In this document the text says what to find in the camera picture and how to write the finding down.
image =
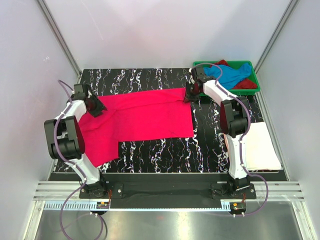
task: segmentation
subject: black marble table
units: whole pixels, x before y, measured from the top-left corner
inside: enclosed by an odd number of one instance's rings
[[[181,88],[188,68],[85,69],[81,82],[97,96]],[[263,122],[255,96],[248,96],[253,123]],[[227,172],[228,152],[219,127],[219,105],[209,97],[191,104],[194,136],[119,143],[119,156],[99,167],[103,173]],[[54,172],[73,170],[58,160]]]

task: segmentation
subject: white wall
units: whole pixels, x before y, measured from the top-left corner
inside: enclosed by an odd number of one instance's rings
[[[255,65],[290,0],[46,0],[80,68]]]
[[[2,0],[0,29],[0,238],[20,240],[52,162],[44,121],[67,100],[57,79],[76,76],[35,0]]]
[[[285,157],[320,236],[320,1],[300,1],[258,72]]]

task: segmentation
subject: green plastic tray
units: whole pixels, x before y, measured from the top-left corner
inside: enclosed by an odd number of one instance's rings
[[[215,64],[217,62],[218,61],[195,61],[193,63],[193,66],[197,64],[202,64],[202,63]],[[250,61],[227,61],[227,63],[233,69],[238,69],[245,63],[250,64],[250,66],[252,67],[252,73],[248,78],[258,86],[256,89],[229,89],[230,93],[238,96],[243,96],[243,95],[255,95],[256,92],[260,91],[260,85],[259,85],[256,73],[254,71],[254,68],[252,66],[252,63]]]

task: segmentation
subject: pink cloth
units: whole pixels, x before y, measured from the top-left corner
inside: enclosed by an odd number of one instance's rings
[[[108,109],[97,118],[85,114],[79,126],[85,154],[97,167],[119,157],[118,142],[194,136],[184,88],[101,96]]]

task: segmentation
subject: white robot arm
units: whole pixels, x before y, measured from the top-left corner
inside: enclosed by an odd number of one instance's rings
[[[199,99],[201,93],[211,97],[220,106],[220,127],[226,135],[229,145],[228,154],[230,160],[229,175],[230,191],[246,189],[250,186],[246,167],[246,138],[242,138],[242,151],[240,151],[240,139],[248,128],[248,116],[243,107],[235,100],[240,100],[247,109],[247,98],[236,96],[226,90],[211,76],[204,73],[203,67],[195,67],[189,70],[191,77],[186,83],[185,102],[194,102]]]
[[[55,125],[61,115],[44,122],[48,151],[53,159],[66,159],[65,163],[72,167],[81,181],[85,183],[83,190],[88,198],[91,196],[102,197],[108,190],[107,184],[99,169],[92,165],[85,154],[85,142],[78,122],[86,112],[98,117],[107,108],[92,94],[92,90],[87,84],[74,85],[71,101],[72,103],[68,102],[66,108],[61,112],[63,117],[58,123],[56,132]],[[58,148],[63,158],[57,151],[55,138],[57,138]]]

